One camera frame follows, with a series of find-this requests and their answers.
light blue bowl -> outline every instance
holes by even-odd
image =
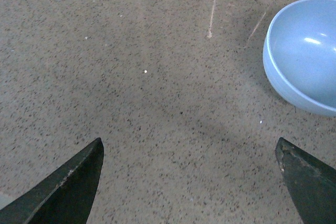
[[[263,61],[285,100],[336,116],[336,0],[300,0],[279,11],[267,31]]]

concrete floor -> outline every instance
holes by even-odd
[[[293,1],[1,0],[0,192],[99,136],[88,223],[301,223],[277,139],[336,167],[336,120],[264,74],[268,25]]]

dark object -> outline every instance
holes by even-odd
[[[103,158],[104,147],[97,138],[0,210],[0,223],[85,224],[95,199]]]
[[[336,170],[280,138],[276,157],[305,224],[336,223]]]

terrazzo floor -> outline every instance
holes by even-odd
[[[302,223],[274,149],[282,136],[336,167],[336,121],[264,73],[293,1],[0,0],[0,193],[101,137],[88,223]]]

scratch mark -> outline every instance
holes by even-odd
[[[264,12],[264,14],[262,15],[262,17],[259,19],[258,23],[256,24],[256,26],[254,27],[252,33],[250,34],[250,36],[248,36],[247,41],[246,41],[246,45],[243,47],[239,47],[239,48],[246,48],[247,44],[249,43],[250,39],[252,38],[253,34],[256,32],[256,30],[258,29],[261,21],[264,19],[266,13],[268,12],[269,6],[266,8],[266,11]]]
[[[212,11],[211,11],[211,17],[210,17],[210,25],[209,25],[208,35],[207,35],[208,38],[212,37],[211,29],[212,29],[212,21],[214,19],[215,6],[216,6],[216,0],[214,0],[214,3],[212,4]]]

